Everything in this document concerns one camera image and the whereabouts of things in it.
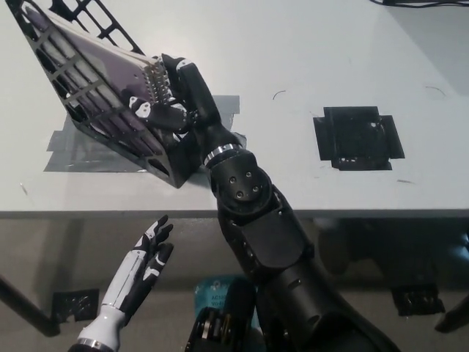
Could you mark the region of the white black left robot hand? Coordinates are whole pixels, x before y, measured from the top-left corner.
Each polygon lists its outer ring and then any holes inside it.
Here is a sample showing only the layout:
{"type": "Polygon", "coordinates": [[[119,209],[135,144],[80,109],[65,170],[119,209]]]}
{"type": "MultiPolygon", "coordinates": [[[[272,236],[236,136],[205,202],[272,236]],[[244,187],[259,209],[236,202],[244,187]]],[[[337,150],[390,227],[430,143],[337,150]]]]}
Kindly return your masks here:
{"type": "Polygon", "coordinates": [[[174,228],[168,220],[165,215],[155,221],[125,255],[104,295],[103,306],[118,309],[128,320],[136,313],[174,250],[167,241],[174,228]]]}

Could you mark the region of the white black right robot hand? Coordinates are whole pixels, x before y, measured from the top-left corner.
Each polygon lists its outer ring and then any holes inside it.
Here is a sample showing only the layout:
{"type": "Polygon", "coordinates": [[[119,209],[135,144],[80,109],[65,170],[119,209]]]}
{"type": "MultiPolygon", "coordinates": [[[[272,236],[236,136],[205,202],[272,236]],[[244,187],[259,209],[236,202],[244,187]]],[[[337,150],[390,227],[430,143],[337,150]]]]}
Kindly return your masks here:
{"type": "Polygon", "coordinates": [[[173,101],[149,103],[130,95],[130,110],[149,127],[172,133],[192,130],[206,133],[222,129],[220,113],[198,67],[182,57],[163,54],[161,59],[173,101]]]}

